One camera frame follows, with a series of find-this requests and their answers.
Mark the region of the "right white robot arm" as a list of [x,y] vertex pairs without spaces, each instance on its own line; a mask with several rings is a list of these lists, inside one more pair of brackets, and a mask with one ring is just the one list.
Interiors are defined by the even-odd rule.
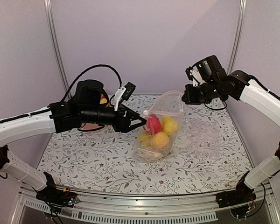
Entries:
[[[226,101],[229,97],[251,106],[280,128],[280,97],[266,88],[255,76],[241,70],[227,74],[215,55],[208,56],[185,70],[191,84],[185,86],[182,101],[187,105]],[[235,203],[242,203],[262,182],[280,171],[280,142],[270,157],[248,171],[232,193]]]

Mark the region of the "white plush cauliflower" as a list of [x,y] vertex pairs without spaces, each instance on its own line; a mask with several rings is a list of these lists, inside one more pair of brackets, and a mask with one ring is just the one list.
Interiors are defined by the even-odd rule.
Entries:
[[134,153],[134,156],[141,162],[155,162],[161,159],[163,154],[140,148],[137,149],[137,151]]

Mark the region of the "pink dotted zip bag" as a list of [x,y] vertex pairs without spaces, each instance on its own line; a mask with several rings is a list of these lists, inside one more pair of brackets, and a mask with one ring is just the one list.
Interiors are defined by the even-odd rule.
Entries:
[[146,124],[139,130],[133,156],[139,162],[155,162],[167,156],[181,128],[181,91],[168,91],[142,113]]

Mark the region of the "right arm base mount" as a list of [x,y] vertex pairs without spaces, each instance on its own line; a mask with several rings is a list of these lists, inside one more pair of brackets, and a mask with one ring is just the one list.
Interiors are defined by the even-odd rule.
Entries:
[[243,182],[238,183],[234,190],[223,191],[216,194],[216,202],[219,208],[253,202],[255,199],[256,195],[254,190],[247,187]]

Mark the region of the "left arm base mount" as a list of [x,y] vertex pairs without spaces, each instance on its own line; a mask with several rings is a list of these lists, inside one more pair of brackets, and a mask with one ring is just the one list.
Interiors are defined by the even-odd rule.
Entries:
[[57,189],[54,186],[46,186],[43,190],[36,191],[36,198],[56,207],[73,207],[80,202],[77,193],[70,188]]

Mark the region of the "red plush tomato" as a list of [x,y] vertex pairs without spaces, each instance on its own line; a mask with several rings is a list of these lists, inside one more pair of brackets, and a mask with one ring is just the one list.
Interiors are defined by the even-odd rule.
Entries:
[[147,123],[144,128],[147,133],[156,134],[162,130],[162,125],[158,117],[151,114],[147,117]]

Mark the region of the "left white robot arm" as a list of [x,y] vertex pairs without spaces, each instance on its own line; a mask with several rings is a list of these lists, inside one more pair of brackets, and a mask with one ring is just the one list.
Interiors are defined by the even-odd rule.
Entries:
[[38,111],[0,119],[0,172],[30,185],[51,203],[57,202],[60,196],[67,198],[68,193],[56,188],[50,174],[41,173],[18,159],[8,149],[9,143],[41,134],[62,133],[83,124],[112,126],[116,132],[128,133],[147,123],[122,104],[135,90],[134,84],[120,85],[112,97],[113,106],[109,107],[110,98],[103,83],[91,79],[80,81],[81,76],[72,82],[76,92],[69,100],[62,98]]

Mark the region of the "yellow plush lemon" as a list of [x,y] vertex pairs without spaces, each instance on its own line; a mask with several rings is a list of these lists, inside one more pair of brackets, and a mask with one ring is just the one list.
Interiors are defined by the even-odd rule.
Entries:
[[162,125],[162,131],[168,136],[177,135],[180,129],[180,124],[175,119],[173,119],[171,116],[168,115],[162,116],[161,125]]

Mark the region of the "yellow plush banana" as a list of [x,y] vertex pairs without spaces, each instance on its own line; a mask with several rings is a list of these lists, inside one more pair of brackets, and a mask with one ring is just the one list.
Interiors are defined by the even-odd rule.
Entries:
[[144,145],[146,147],[150,146],[150,142],[152,140],[153,136],[149,133],[143,133],[138,137],[138,142],[140,145]]

